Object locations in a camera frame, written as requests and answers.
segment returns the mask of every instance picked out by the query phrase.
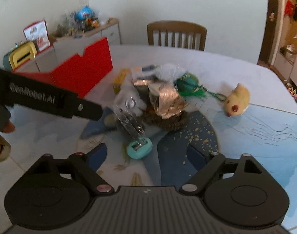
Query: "gold foil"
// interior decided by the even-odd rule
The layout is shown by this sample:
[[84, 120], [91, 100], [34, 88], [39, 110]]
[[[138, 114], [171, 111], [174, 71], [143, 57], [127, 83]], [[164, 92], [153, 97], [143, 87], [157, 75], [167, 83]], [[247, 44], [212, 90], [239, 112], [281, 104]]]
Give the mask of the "gold foil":
[[180, 115], [187, 106], [187, 103], [171, 83], [150, 83], [148, 88], [151, 104], [156, 114], [163, 119]]

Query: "toy on shelf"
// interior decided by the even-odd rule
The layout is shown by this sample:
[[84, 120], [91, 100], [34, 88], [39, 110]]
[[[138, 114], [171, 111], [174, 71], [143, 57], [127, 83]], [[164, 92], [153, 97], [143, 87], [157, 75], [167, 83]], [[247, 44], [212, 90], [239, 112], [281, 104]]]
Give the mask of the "toy on shelf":
[[228, 117], [243, 114], [248, 108], [250, 93], [248, 89], [239, 83], [224, 102], [224, 110]]
[[88, 6], [78, 12], [71, 12], [64, 16], [57, 26], [54, 37], [80, 36], [81, 34], [99, 27], [98, 16]]

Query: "floor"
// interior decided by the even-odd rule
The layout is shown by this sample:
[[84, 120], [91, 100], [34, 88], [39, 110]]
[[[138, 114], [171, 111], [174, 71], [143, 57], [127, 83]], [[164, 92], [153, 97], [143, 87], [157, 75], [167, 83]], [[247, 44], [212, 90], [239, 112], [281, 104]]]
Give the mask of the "floor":
[[[283, 83], [286, 83], [285, 78], [279, 73], [279, 71], [273, 65], [270, 65], [270, 64], [268, 64], [268, 63], [266, 63], [264, 61], [260, 61], [260, 60], [258, 61], [257, 65], [260, 65], [262, 67], [270, 69], [271, 71], [273, 71], [278, 76], [278, 78]], [[290, 80], [289, 83], [291, 83], [292, 87], [297, 91], [297, 86], [294, 84], [294, 82]]]

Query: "yellow stuffed toy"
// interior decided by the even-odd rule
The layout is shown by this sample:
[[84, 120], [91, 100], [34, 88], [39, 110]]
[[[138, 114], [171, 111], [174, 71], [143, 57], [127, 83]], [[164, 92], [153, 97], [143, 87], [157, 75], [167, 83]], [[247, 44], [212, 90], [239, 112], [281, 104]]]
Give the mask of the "yellow stuffed toy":
[[250, 93], [239, 83], [232, 93], [225, 99], [224, 110], [228, 117], [241, 115], [248, 108]]

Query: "chair backrest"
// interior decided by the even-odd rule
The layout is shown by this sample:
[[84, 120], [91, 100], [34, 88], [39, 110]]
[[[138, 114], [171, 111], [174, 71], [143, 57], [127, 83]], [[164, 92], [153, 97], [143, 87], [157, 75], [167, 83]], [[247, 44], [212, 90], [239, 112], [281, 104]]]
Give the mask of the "chair backrest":
[[[154, 31], [158, 31], [158, 45], [161, 46], [161, 33], [165, 32], [165, 46], [169, 46], [169, 33], [171, 46], [175, 47], [175, 34], [179, 33], [177, 47], [182, 48], [182, 34], [185, 34], [183, 48], [189, 47], [189, 36], [193, 34], [191, 49], [205, 49], [207, 29], [204, 26], [184, 21], [157, 21], [147, 25], [148, 44], [154, 45]], [[195, 48], [196, 34], [200, 34], [199, 46]]]

